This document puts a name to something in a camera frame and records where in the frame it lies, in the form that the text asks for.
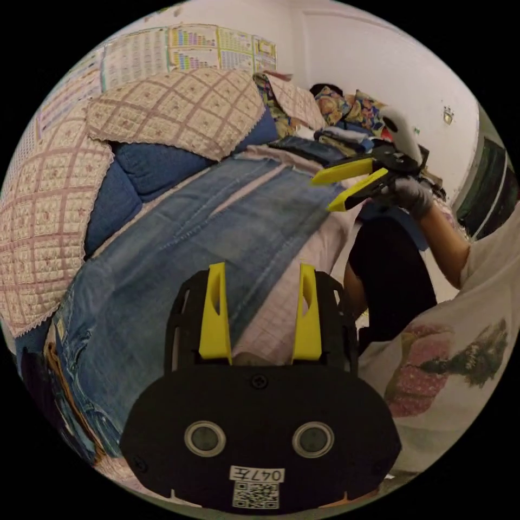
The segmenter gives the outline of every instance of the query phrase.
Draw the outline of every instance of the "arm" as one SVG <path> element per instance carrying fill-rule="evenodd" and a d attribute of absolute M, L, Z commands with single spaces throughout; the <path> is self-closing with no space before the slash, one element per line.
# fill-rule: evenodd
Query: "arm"
<path fill-rule="evenodd" d="M 460 273 L 470 253 L 469 242 L 453 229 L 436 204 L 418 220 L 418 224 L 439 269 L 456 289 L 460 289 Z"/>
<path fill-rule="evenodd" d="M 452 228 L 434 203 L 432 193 L 415 179 L 400 178 L 385 187 L 376 200 L 410 213 L 421 228 L 439 269 L 456 289 L 460 289 L 460 274 L 466 265 L 470 244 Z"/>

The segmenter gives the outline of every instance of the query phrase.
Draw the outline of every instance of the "printed graphic on shirt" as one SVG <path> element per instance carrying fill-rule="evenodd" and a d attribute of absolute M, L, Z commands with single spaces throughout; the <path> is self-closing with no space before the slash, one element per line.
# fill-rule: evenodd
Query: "printed graphic on shirt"
<path fill-rule="evenodd" d="M 433 359 L 448 360 L 453 337 L 451 327 L 440 324 L 411 323 L 401 333 L 401 364 L 385 391 L 393 417 L 414 417 L 432 406 L 448 375 L 428 373 L 420 366 Z"/>
<path fill-rule="evenodd" d="M 409 325 L 401 334 L 402 360 L 385 391 L 393 417 L 425 413 L 450 375 L 482 388 L 498 372 L 508 345 L 504 319 L 489 325 L 464 350 L 450 357 L 454 333 L 450 327 Z"/>
<path fill-rule="evenodd" d="M 494 379 L 504 360 L 508 331 L 504 319 L 487 326 L 464 350 L 448 360 L 425 361 L 420 368 L 430 374 L 462 375 L 466 383 L 482 388 Z"/>

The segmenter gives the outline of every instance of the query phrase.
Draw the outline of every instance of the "qr code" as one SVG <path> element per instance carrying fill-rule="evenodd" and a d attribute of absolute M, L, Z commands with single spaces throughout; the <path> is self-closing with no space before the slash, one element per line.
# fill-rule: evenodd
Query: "qr code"
<path fill-rule="evenodd" d="M 244 509 L 278 509 L 279 484 L 235 482 L 233 507 Z"/>

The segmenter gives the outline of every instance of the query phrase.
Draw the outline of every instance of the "floral pillow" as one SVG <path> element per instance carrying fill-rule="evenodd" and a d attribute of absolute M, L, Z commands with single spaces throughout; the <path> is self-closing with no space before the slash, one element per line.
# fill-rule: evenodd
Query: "floral pillow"
<path fill-rule="evenodd" d="M 377 101 L 372 96 L 365 94 L 359 89 L 356 91 L 354 106 L 348 113 L 345 121 L 361 125 L 370 130 L 376 137 L 381 137 L 385 123 L 380 117 L 380 110 L 385 106 L 381 101 Z"/>
<path fill-rule="evenodd" d="M 342 97 L 329 87 L 323 87 L 315 99 L 328 126 L 334 126 L 347 116 L 354 104 L 354 96 Z"/>
<path fill-rule="evenodd" d="M 278 104 L 278 101 L 276 101 L 269 78 L 267 78 L 265 74 L 255 74 L 253 79 L 264 105 L 269 109 L 272 118 L 275 120 L 278 137 L 281 139 L 288 135 L 295 135 L 298 127 L 303 124 L 302 121 L 297 118 L 290 118 L 282 110 L 282 107 Z"/>

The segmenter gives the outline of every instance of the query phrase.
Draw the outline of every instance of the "poster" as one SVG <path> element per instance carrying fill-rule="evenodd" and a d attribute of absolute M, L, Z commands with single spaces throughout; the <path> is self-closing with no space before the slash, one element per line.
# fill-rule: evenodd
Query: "poster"
<path fill-rule="evenodd" d="M 7 190 L 15 178 L 16 173 L 22 166 L 25 159 L 28 159 L 32 154 L 34 148 L 36 147 L 37 141 L 38 136 L 36 132 L 36 118 L 33 118 L 27 125 L 24 133 L 22 134 L 22 138 L 18 142 L 15 152 L 12 155 L 11 162 L 9 163 L 9 167 L 2 184 L 2 189 L 0 191 L 0 198 L 3 198 L 3 196 L 7 193 Z"/>
<path fill-rule="evenodd" d="M 276 70 L 276 45 L 260 36 L 253 36 L 255 72 Z"/>
<path fill-rule="evenodd" d="M 103 92 L 168 72 L 166 39 L 167 30 L 159 28 L 135 32 L 108 43 L 101 67 Z"/>
<path fill-rule="evenodd" d="M 219 49 L 253 55 L 253 41 L 249 34 L 233 29 L 218 28 Z"/>
<path fill-rule="evenodd" d="M 179 25 L 168 31 L 168 47 L 217 47 L 216 25 Z"/>
<path fill-rule="evenodd" d="M 247 70 L 251 75 L 255 72 L 253 56 L 229 50 L 220 51 L 220 66 L 223 69 Z"/>
<path fill-rule="evenodd" d="M 43 133 L 65 117 L 79 102 L 101 94 L 99 68 L 88 68 L 83 75 L 72 77 L 62 83 L 40 107 L 37 114 L 37 133 Z"/>
<path fill-rule="evenodd" d="M 253 74 L 256 70 L 276 68 L 274 43 L 217 25 L 182 24 L 170 27 L 168 55 L 170 70 L 216 67 L 246 70 Z"/>
<path fill-rule="evenodd" d="M 170 70 L 220 68 L 217 49 L 169 49 Z"/>

